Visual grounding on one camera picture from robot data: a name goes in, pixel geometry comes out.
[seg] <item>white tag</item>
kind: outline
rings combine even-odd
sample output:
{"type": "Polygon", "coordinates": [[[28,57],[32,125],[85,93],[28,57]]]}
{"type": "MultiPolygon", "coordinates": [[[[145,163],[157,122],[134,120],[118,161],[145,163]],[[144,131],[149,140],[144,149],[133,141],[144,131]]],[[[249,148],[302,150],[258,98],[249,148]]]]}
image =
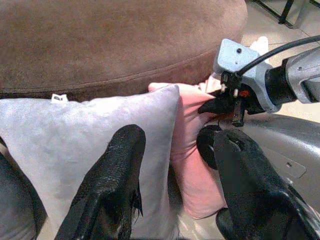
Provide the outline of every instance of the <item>white tag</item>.
{"type": "Polygon", "coordinates": [[[63,95],[52,94],[51,102],[56,104],[61,104],[61,103],[67,103],[69,101],[66,94],[63,94],[63,95]]]}

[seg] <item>brown ottoman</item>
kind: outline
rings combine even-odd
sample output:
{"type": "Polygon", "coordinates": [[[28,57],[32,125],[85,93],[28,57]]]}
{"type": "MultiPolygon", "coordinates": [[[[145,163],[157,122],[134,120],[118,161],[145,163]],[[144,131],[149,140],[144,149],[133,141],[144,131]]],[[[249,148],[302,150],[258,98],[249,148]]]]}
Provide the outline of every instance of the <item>brown ottoman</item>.
{"type": "Polygon", "coordinates": [[[244,0],[3,0],[0,99],[144,93],[206,79],[223,38],[240,40],[244,0]]]}

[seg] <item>white floor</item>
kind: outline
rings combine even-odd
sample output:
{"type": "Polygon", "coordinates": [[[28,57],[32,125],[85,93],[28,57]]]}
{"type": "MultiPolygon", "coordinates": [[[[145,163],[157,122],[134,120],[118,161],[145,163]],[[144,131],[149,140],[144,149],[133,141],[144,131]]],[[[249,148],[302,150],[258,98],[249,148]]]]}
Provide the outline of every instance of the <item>white floor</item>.
{"type": "MultiPolygon", "coordinates": [[[[281,11],[286,0],[265,0],[267,4],[281,11]]],[[[309,4],[308,14],[298,29],[289,29],[285,25],[278,24],[277,20],[266,10],[252,1],[246,1],[248,9],[248,22],[244,30],[242,44],[250,46],[255,40],[261,36],[266,36],[269,41],[269,50],[277,48],[283,44],[289,43],[302,38],[320,35],[320,8],[309,4]]],[[[289,13],[289,20],[295,21],[297,18],[296,5],[292,7],[289,13]]],[[[279,66],[282,60],[290,56],[294,56],[308,49],[320,47],[319,43],[311,43],[279,53],[270,58],[270,64],[279,66]]],[[[320,103],[302,104],[298,101],[287,103],[282,106],[278,114],[301,118],[320,123],[320,103]]],[[[205,219],[194,220],[189,217],[183,209],[180,208],[179,213],[179,229],[181,234],[191,240],[223,240],[216,225],[216,216],[210,216],[205,219]]]]}

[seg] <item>wire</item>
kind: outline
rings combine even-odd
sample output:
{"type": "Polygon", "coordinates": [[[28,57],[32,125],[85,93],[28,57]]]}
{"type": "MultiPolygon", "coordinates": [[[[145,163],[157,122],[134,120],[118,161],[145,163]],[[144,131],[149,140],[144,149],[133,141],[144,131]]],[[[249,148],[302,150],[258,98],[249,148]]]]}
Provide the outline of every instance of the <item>wire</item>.
{"type": "Polygon", "coordinates": [[[307,38],[303,38],[303,39],[299,39],[297,41],[292,41],[292,42],[289,42],[285,45],[282,45],[280,47],[277,47],[275,49],[273,49],[272,51],[269,51],[267,52],[266,54],[258,57],[257,59],[253,60],[252,62],[248,63],[247,65],[245,65],[243,68],[241,68],[240,70],[234,72],[234,75],[237,77],[237,78],[241,78],[241,76],[243,74],[245,74],[247,71],[249,71],[250,69],[252,69],[253,67],[255,67],[256,65],[258,65],[259,63],[263,62],[264,60],[278,54],[278,53],[281,53],[285,50],[288,50],[288,49],[291,49],[291,48],[294,48],[294,47],[298,47],[298,46],[301,46],[301,45],[304,45],[304,44],[310,44],[310,43],[313,43],[313,42],[317,42],[317,41],[320,41],[320,35],[317,35],[317,36],[310,36],[310,37],[307,37],[307,38]]]}

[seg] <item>gray fabric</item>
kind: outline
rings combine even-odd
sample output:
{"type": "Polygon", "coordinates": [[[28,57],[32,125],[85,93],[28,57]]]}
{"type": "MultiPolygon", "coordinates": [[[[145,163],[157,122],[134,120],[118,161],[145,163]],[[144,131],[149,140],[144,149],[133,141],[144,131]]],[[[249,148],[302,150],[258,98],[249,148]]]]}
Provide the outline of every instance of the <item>gray fabric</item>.
{"type": "Polygon", "coordinates": [[[0,136],[37,190],[54,234],[112,135],[124,125],[137,124],[146,135],[139,177],[143,217],[133,224],[131,236],[173,239],[178,235],[167,184],[178,99],[179,89],[172,85],[143,95],[83,103],[0,100],[0,136]]]}
{"type": "Polygon", "coordinates": [[[30,193],[0,154],[0,240],[31,240],[35,236],[30,193]]]}

